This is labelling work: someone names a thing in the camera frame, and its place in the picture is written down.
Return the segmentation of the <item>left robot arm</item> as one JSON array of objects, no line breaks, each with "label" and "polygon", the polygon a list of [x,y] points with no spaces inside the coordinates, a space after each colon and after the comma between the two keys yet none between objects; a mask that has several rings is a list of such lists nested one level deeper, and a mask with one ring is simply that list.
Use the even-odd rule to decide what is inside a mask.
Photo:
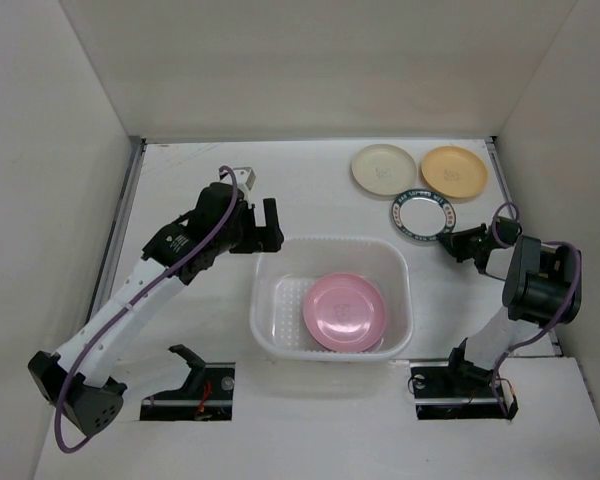
[{"label": "left robot arm", "polygon": [[28,370],[55,408],[53,430],[62,451],[68,420],[86,439],[108,427],[135,396],[160,390],[191,396],[205,381],[205,363],[183,345],[170,347],[164,367],[130,372],[124,352],[149,321],[194,278],[226,253],[276,253],[284,242],[275,199],[263,201],[265,223],[237,185],[214,182],[195,207],[149,240],[122,287],[69,341],[54,352],[39,351]]}]

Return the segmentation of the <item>pink plate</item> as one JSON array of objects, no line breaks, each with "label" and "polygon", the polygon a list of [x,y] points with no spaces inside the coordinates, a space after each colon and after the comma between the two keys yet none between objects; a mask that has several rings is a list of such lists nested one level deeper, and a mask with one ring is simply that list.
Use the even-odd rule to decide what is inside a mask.
[{"label": "pink plate", "polygon": [[352,273],[319,278],[304,297],[304,324],[322,347],[340,353],[369,350],[388,326],[388,307],[380,291]]}]

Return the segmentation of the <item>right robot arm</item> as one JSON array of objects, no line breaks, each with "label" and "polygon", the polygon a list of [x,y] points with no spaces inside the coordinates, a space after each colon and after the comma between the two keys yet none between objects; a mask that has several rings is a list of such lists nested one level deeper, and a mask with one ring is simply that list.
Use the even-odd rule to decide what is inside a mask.
[{"label": "right robot arm", "polygon": [[502,306],[475,335],[455,347],[443,371],[446,388],[465,395],[494,385],[504,360],[514,351],[543,338],[558,324],[568,324],[582,301],[582,255],[569,243],[526,236],[519,222],[496,217],[492,223],[438,241],[457,261],[474,261],[481,274],[496,250],[512,256],[502,292]]}]

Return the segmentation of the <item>white plate green rim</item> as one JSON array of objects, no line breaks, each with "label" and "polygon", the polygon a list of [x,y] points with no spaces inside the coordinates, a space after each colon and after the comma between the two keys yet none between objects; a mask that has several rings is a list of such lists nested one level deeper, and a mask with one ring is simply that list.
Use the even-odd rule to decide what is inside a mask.
[{"label": "white plate green rim", "polygon": [[427,189],[409,189],[391,204],[391,219],[404,236],[418,242],[436,242],[441,234],[452,233],[456,212],[443,196]]}]

